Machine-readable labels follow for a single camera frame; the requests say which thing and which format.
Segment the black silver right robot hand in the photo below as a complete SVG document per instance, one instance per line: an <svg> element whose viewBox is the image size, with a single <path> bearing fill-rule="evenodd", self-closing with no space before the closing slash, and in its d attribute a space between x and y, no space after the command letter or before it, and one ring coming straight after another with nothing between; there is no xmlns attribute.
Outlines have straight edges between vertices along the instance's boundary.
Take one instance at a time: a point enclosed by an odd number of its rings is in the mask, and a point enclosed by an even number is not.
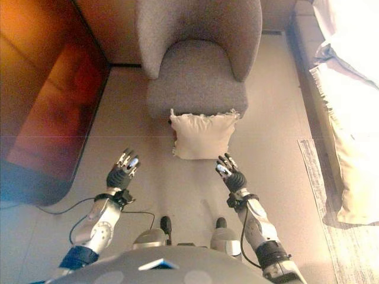
<svg viewBox="0 0 379 284"><path fill-rule="evenodd" d="M216 161L216 172L231 193L235 193L247 185L244 174L239 170L237 163L229 153L219 156Z"/></svg>

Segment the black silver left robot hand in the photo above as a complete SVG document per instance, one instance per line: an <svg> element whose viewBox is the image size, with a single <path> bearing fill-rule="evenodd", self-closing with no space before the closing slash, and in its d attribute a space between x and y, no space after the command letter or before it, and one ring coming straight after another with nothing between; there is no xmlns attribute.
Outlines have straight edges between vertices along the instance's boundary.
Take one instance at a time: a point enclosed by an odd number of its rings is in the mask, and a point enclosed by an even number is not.
<svg viewBox="0 0 379 284"><path fill-rule="evenodd" d="M121 190L127 189L139 166L139 156L134 155L132 149L126 148L107 176L107 187Z"/></svg>

